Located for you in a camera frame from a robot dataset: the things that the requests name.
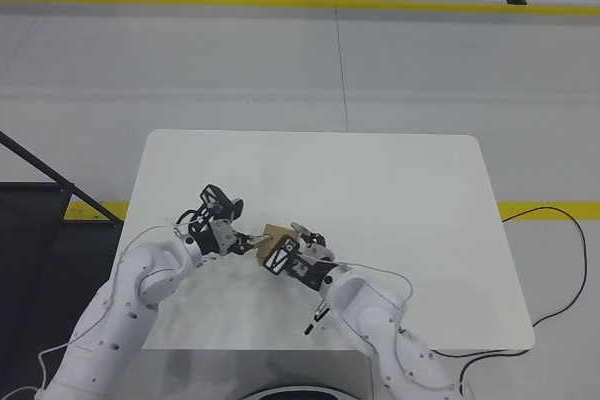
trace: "white table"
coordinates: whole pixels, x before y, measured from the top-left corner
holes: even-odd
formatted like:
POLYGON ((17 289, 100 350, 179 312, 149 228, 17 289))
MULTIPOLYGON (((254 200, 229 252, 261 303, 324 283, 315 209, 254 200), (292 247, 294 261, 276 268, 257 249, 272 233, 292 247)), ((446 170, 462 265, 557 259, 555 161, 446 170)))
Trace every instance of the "white table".
MULTIPOLYGON (((408 276, 403 326, 446 350, 527 349, 534 333, 480 147, 469 136, 158 130, 147 139, 119 251, 200 205, 208 183, 245 201, 234 227, 297 221, 337 259, 408 276)), ((163 229, 145 239, 169 237, 163 229)), ((391 276, 361 270, 406 291, 391 276)), ((303 331, 317 293, 254 256, 206 265, 160 304, 145 348, 343 350, 303 331)))

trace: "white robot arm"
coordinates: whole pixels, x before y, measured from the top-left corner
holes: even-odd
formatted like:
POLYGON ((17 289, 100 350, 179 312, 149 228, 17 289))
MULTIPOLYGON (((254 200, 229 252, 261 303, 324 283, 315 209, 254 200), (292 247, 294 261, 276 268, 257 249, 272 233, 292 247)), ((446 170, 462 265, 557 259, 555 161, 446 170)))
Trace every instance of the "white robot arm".
POLYGON ((172 240, 145 243, 121 255, 111 278, 80 317, 58 372, 36 398, 105 399, 149 336, 158 305, 184 278, 207 257, 242 255, 268 240, 231 227, 242 213, 242 200, 230 201, 213 185, 200 197, 203 205, 178 221, 192 215, 186 234, 176 230, 172 240))
MULTIPOLYGON (((428 346, 400 326, 403 299, 373 286, 345 264, 334 262, 322 235, 299 224, 292 227, 305 242, 282 238, 264 267, 278 275, 286 271, 323 299, 314 314, 319 322, 329 311, 336 314, 338 331, 354 348, 376 365, 382 382, 396 400, 455 400, 454 390, 442 364, 428 346)), ((313 324, 305 334, 309 334, 313 324)))

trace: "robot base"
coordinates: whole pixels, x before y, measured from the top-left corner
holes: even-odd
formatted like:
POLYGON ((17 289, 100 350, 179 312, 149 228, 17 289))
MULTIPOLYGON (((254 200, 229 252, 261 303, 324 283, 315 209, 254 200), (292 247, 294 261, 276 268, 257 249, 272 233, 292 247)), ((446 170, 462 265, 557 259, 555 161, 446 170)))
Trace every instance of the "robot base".
POLYGON ((242 400, 359 400, 338 390, 317 386, 286 386, 263 390, 242 400))

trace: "gray floor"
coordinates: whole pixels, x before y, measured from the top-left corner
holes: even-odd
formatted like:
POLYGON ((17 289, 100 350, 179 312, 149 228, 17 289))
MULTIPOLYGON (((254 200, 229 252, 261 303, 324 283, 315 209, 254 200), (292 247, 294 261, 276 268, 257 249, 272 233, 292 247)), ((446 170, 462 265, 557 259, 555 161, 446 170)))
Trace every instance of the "gray floor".
MULTIPOLYGON (((101 201, 129 199, 158 128, 470 134, 498 200, 600 200, 600 19, 21 7, 0 15, 0 128, 101 201)), ((0 180, 40 178, 0 148, 0 180)), ((600 398, 600 221, 583 228, 582 300, 529 354, 472 368, 476 399, 600 398)), ((506 229, 532 317, 566 304, 575 228, 506 229)), ((262 354, 246 385, 233 355, 193 354, 186 374, 169 357, 142 354, 118 397, 231 398, 275 375, 262 354)), ((339 383, 366 393, 361 371, 339 383)))

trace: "yellow line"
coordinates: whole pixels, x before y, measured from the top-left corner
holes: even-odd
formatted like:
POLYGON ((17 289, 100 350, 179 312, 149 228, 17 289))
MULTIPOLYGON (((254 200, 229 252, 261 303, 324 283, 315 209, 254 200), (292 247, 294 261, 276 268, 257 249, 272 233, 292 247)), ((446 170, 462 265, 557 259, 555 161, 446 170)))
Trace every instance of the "yellow line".
MULTIPOLYGON (((102 205, 120 219, 125 219, 125 217, 127 216, 127 210, 129 209, 128 201, 104 202, 102 203, 102 205)), ((69 203, 67 212, 64 214, 64 219, 79 221, 106 221, 107 217, 100 214, 87 203, 84 203, 82 201, 76 201, 69 203)))
MULTIPOLYGON (((129 208, 128 201, 105 202, 102 203, 107 210, 113 212, 117 217, 124 219, 129 208)), ((539 201, 501 201, 498 203, 500 217, 505 219, 519 212, 529 210, 539 206, 558 207, 579 220, 600 220, 600 202, 578 202, 578 201, 555 201, 555 202, 539 202, 539 201)), ((65 220, 82 220, 95 221, 106 220, 106 218, 83 202, 74 202, 69 204, 67 213, 64 216, 65 220)), ((538 220, 561 220, 567 219, 564 215, 550 210, 536 211, 531 214, 524 215, 518 220, 538 221, 538 220)))
POLYGON ((217 5, 293 8, 349 8, 383 11, 464 12, 600 16, 600 6, 426 2, 414 0, 1 0, 0 3, 107 5, 217 5))

